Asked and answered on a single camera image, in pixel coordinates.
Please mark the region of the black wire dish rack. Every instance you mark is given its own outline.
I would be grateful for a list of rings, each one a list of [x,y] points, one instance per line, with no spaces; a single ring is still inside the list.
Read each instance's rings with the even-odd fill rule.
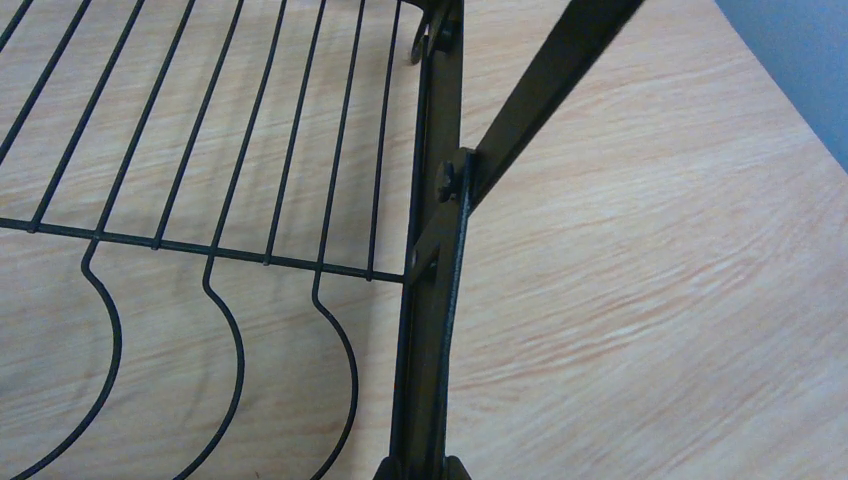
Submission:
[[[313,287],[325,274],[399,284],[402,288],[398,323],[389,451],[398,459],[402,479],[442,479],[447,433],[449,358],[458,300],[468,221],[539,130],[584,78],[620,31],[639,10],[637,1],[571,1],[510,92],[475,148],[459,144],[463,87],[464,5],[460,1],[421,1],[422,16],[410,49],[410,61],[420,69],[412,161],[405,265],[399,274],[373,265],[354,268],[329,263],[328,236],[322,235],[313,260],[278,256],[274,245],[280,221],[273,218],[262,252],[221,246],[239,173],[233,172],[212,240],[207,244],[173,241],[165,233],[187,171],[197,137],[212,102],[243,11],[234,6],[214,69],[205,88],[187,143],[180,157],[157,228],[151,236],[111,232],[107,225],[130,165],[153,113],[160,91],[194,10],[187,2],[169,42],[144,107],[119,163],[96,224],[91,228],[50,224],[44,219],[91,117],[143,11],[135,2],[34,213],[27,219],[3,218],[9,231],[84,240],[83,277],[107,312],[112,348],[103,385],[85,416],[52,450],[21,472],[29,479],[76,443],[103,410],[118,378],[123,332],[117,305],[91,268],[103,243],[133,245],[200,255],[205,260],[202,288],[223,315],[235,347],[235,384],[226,413],[202,451],[180,472],[190,477],[212,454],[232,424],[246,379],[246,352],[237,320],[213,289],[211,276],[218,259],[239,260],[309,271]]]

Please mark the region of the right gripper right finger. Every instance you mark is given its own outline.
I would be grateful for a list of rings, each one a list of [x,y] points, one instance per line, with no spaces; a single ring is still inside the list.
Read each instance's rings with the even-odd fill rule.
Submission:
[[[471,477],[458,457],[447,456],[444,459],[442,480],[471,480]]]

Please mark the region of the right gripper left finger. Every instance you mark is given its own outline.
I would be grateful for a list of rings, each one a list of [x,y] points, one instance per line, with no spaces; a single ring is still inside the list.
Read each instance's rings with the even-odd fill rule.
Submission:
[[[401,480],[401,465],[397,458],[387,456],[380,462],[373,480]]]

